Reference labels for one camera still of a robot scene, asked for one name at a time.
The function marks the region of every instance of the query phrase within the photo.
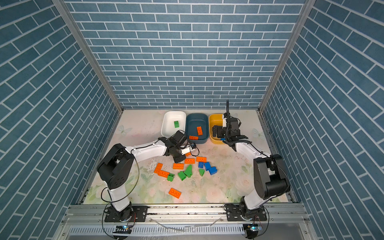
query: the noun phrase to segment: robotic arm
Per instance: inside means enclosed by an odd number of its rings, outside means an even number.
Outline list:
[[[253,161],[253,176],[255,188],[240,200],[239,208],[243,218],[252,218],[255,212],[264,203],[272,198],[290,191],[290,184],[286,176],[283,158],[278,155],[258,150],[248,141],[248,137],[240,134],[241,122],[231,117],[229,101],[227,100],[226,113],[223,114],[223,126],[213,126],[212,135],[221,140],[236,152]],[[268,170],[275,172],[269,175]]]
[[[194,143],[184,145],[187,137],[177,131],[172,137],[160,137],[147,144],[124,147],[115,144],[97,166],[100,178],[106,183],[111,197],[110,203],[117,211],[117,218],[124,222],[131,218],[132,204],[129,201],[124,183],[128,179],[133,161],[137,162],[156,157],[173,156],[174,162],[185,160],[185,154],[196,148]]]

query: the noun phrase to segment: plastic bin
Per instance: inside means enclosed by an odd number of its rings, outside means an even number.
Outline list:
[[[223,126],[223,114],[217,113],[217,114],[212,114],[209,116],[209,138],[214,144],[225,144],[223,143],[220,138],[217,137],[212,137],[212,127],[217,125],[217,126]]]
[[[166,112],[161,126],[161,135],[163,137],[170,137],[178,130],[185,132],[185,112],[182,111],[169,111]],[[175,127],[175,121],[179,122],[179,127]]]
[[[201,127],[203,130],[203,135],[197,135],[197,127]],[[190,142],[194,142],[196,144],[206,143],[209,137],[209,123],[208,116],[204,113],[191,113],[187,116],[186,122],[186,131],[185,134],[187,138],[189,136],[197,136],[198,140],[189,140]]]

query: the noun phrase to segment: white plastic bin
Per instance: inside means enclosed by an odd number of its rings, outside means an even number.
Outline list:
[[[187,115],[182,111],[169,111],[165,113],[163,125],[161,126],[161,135],[163,137],[170,137],[178,130],[185,132],[185,120]],[[179,122],[179,127],[175,127],[175,121]]]

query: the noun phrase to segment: blue brick wall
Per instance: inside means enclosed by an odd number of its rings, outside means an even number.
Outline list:
[[[384,239],[384,3],[317,0],[265,109],[322,239]]]
[[[0,6],[0,239],[52,238],[118,113],[50,0]]]
[[[305,0],[66,1],[124,108],[257,108]]]

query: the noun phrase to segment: yellow plastic bin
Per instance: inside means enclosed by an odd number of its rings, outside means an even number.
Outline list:
[[[220,138],[217,137],[212,137],[212,127],[217,125],[217,126],[223,126],[223,114],[217,113],[217,114],[212,114],[209,116],[209,138],[214,144],[225,144],[223,143]]]

